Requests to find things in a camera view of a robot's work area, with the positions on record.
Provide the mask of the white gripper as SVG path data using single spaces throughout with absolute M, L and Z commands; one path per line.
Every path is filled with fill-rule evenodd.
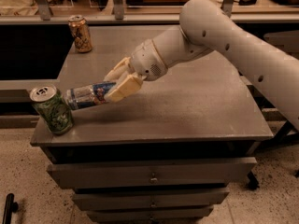
M 109 103 L 118 101 L 138 92 L 146 81 L 154 81 L 168 71 L 152 39 L 148 39 L 135 48 L 130 57 L 124 57 L 104 77 L 105 82 L 116 84 L 105 94 Z

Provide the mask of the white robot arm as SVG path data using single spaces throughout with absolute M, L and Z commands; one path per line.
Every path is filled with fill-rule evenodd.
M 164 76 L 178 63 L 216 50 L 299 130 L 299 60 L 238 27 L 209 0 L 190 0 L 179 25 L 148 39 L 106 76 L 115 86 L 105 95 L 118 102 L 145 81 Z

